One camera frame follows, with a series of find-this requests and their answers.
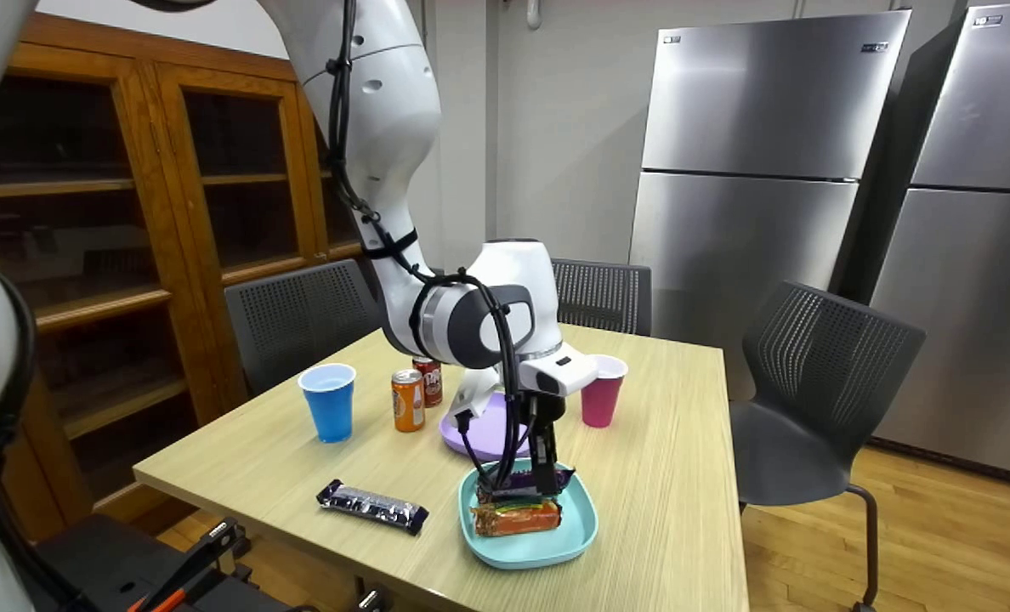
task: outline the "wooden cabinet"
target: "wooden cabinet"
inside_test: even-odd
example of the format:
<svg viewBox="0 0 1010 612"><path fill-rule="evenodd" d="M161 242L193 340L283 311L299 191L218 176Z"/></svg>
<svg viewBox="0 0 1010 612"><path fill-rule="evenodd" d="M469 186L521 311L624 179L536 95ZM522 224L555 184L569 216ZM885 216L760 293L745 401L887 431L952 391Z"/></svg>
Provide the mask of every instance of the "wooden cabinet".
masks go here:
<svg viewBox="0 0 1010 612"><path fill-rule="evenodd" d="M285 60L36 17L0 86L0 273L36 316L19 526L175 518L131 463L244 397L225 286L334 256L357 248Z"/></svg>

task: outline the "floor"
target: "floor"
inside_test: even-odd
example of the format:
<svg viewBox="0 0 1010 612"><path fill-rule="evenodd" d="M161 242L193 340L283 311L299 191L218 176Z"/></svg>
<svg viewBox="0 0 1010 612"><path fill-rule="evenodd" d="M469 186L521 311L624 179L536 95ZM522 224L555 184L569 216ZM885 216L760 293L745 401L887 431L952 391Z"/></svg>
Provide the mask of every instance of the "floor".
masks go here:
<svg viewBox="0 0 1010 612"><path fill-rule="evenodd" d="M879 504L879 612L1010 612L1010 481L864 448L853 475ZM185 546L214 518L193 512L161 541ZM858 495L740 518L751 608L851 608L864 589L864 512ZM275 545L249 554L268 595L320 605L342 589Z"/></svg>

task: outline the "blue plate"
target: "blue plate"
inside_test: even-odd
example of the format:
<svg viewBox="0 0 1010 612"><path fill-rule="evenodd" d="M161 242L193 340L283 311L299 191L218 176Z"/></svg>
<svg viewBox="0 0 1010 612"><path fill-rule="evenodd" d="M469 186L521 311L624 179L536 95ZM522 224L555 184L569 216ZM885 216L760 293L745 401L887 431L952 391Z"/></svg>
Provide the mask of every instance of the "blue plate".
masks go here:
<svg viewBox="0 0 1010 612"><path fill-rule="evenodd" d="M549 567L569 564L599 538L599 512L592 505L592 495L584 494L578 471L571 481L557 494L562 504L562 526L536 530L536 533L513 533L513 538L479 538L473 505L476 505L476 471L462 479L459 490L459 523L467 546L489 567L499 572L531 572L531 567Z"/></svg>

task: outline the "stainless steel refrigerator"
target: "stainless steel refrigerator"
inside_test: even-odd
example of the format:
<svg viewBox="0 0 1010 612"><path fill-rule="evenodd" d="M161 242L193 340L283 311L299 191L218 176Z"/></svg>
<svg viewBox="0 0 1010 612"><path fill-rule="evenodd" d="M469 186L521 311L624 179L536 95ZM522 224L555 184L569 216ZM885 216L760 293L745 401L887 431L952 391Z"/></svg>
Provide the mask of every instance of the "stainless steel refrigerator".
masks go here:
<svg viewBox="0 0 1010 612"><path fill-rule="evenodd" d="M871 301L927 334L876 435L1010 471L1010 3L925 43L894 107Z"/></svg>
<svg viewBox="0 0 1010 612"><path fill-rule="evenodd" d="M830 286L906 10L655 35L633 263L654 334L726 350L774 283Z"/></svg>

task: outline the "wooden table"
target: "wooden table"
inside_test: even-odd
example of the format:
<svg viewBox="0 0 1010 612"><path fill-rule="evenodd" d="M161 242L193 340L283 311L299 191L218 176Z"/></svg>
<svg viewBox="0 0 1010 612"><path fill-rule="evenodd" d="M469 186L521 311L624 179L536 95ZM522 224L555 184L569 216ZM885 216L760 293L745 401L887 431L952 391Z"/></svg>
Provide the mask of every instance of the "wooden table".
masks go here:
<svg viewBox="0 0 1010 612"><path fill-rule="evenodd" d="M599 538L571 564L509 573L469 554L454 518L469 463L437 438L445 409L428 409L421 431L395 431L391 370L407 356L380 334L329 356L357 366L351 441L323 445L285 382L141 458L137 475L277 533L407 608L748 608L721 350L584 327L565 336L628 360L611 429L584 429L578 397L557 420L557 456L599 511ZM445 405L454 384L459 370L445 366ZM326 512L315 494L334 475L430 518L407 538Z"/></svg>

